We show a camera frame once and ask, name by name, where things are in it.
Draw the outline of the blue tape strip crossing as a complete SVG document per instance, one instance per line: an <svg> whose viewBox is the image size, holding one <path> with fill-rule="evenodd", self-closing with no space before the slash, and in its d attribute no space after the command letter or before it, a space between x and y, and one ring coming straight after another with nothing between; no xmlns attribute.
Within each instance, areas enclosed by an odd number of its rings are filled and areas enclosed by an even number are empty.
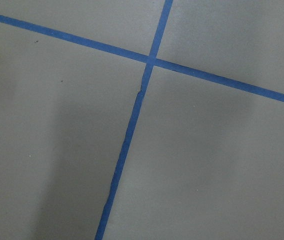
<svg viewBox="0 0 284 240"><path fill-rule="evenodd" d="M74 34L66 33L63 31L55 30L49 27L37 25L23 20L18 20L8 16L0 15L0 23L17 27L20 29L28 30L31 32L46 35L52 38L60 39L66 42L71 42L80 46L88 47L91 49L99 50L102 52L110 53L113 55L121 56L127 59L135 60L141 63L149 62L152 58L151 63L156 66L173 72L181 73L187 76L195 77L198 79L206 80L212 83L224 85L230 88L241 90L247 93L252 93L265 98L277 100L284 103L284 93L244 83L238 80L230 79L227 77L215 75L213 73L205 72L195 68L187 67L170 61L155 58L153 53L155 49L160 47L162 36L166 27L170 10L164 8L161 12L160 19L157 25L156 33L154 35L155 43L152 45L150 54L145 55L137 53L131 50L120 48L114 45L102 43L99 41L91 40L85 37L80 37Z"/></svg>

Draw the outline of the blue tape strip long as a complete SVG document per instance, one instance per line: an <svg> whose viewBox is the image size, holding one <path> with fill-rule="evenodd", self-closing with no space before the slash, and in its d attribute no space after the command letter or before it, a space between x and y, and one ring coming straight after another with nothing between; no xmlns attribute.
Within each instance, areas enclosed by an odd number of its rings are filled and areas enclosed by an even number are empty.
<svg viewBox="0 0 284 240"><path fill-rule="evenodd" d="M135 128L139 119L141 107L143 100L145 98L145 94L149 85L149 81L152 75L153 68L155 66L156 58L159 52L160 44L163 38L163 34L166 28L166 24L168 21L168 17L172 8L173 1L166 0L163 4L163 8L161 11L161 15L157 24L156 32L152 41L152 45L149 51L149 55L147 56L145 68L143 71L143 75L141 78L140 90L136 95L135 102L132 108L131 116L127 125L127 129L125 132L125 137L121 146L121 150L119 153L119 157L114 169L114 173L112 176L112 180L110 183L109 194L105 205L103 207L103 211L100 217L99 225L96 230L95 239L101 240L104 237L105 229L107 227L107 223L109 220L109 216L111 213L111 209L114 203L114 199L117 193L117 189L119 186L119 182L122 176L122 172L124 169L124 165L126 162L126 158L129 152L129 148L131 145L131 141L135 132Z"/></svg>

